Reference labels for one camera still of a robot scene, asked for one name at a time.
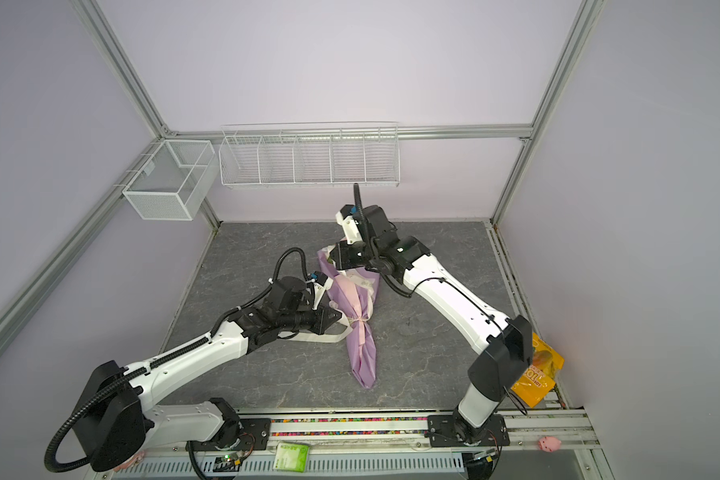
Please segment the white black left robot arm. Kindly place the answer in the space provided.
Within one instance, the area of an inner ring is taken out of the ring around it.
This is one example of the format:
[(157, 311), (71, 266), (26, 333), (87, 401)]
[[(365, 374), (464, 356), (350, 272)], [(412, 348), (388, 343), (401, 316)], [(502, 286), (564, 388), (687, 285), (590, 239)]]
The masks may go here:
[(276, 340), (324, 334), (342, 318), (328, 296), (334, 284), (321, 271), (293, 277), (275, 270), (262, 292), (222, 313), (208, 332), (127, 366), (100, 365), (52, 436), (45, 468), (64, 473), (90, 466), (102, 472), (128, 463), (145, 448), (178, 442), (253, 451), (255, 434), (226, 400), (214, 397), (174, 414), (160, 403), (208, 371)]

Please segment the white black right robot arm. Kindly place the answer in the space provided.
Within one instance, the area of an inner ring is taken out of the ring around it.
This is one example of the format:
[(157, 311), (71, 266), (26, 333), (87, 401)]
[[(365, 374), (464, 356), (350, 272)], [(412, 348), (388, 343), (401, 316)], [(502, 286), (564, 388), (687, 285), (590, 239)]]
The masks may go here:
[(453, 413), (450, 437), (466, 445), (478, 444), (488, 434), (488, 421), (532, 363), (531, 323), (481, 300), (417, 238), (399, 237), (381, 207), (362, 203), (357, 183), (353, 202), (341, 208), (337, 223), (345, 238), (335, 244), (331, 258), (340, 271), (362, 267), (379, 274), (396, 294), (422, 297), (477, 353), (468, 369), (469, 387)]

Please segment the cream printed ribbon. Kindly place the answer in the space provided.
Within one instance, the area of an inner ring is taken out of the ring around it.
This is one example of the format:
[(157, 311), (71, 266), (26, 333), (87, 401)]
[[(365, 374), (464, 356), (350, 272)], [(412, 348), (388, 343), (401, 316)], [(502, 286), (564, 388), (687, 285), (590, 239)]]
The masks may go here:
[(333, 279), (333, 285), (324, 295), (319, 307), (327, 307), (330, 313), (338, 313), (339, 319), (319, 334), (300, 332), (292, 341), (310, 343), (338, 343), (355, 331), (365, 333), (366, 323), (374, 313), (378, 293), (378, 275), (363, 268), (345, 271), (327, 268), (325, 273)]

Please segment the pink purple wrapping paper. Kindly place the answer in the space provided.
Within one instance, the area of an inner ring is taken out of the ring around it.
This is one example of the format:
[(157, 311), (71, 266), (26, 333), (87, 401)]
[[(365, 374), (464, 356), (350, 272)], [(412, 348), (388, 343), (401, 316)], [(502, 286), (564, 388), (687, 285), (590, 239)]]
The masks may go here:
[(327, 292), (332, 307), (348, 321), (346, 346), (351, 372), (363, 388), (371, 389), (377, 379), (377, 349), (369, 321), (380, 290), (380, 275), (362, 267), (339, 270), (332, 257), (334, 250), (324, 247), (318, 251), (320, 271), (333, 281)]

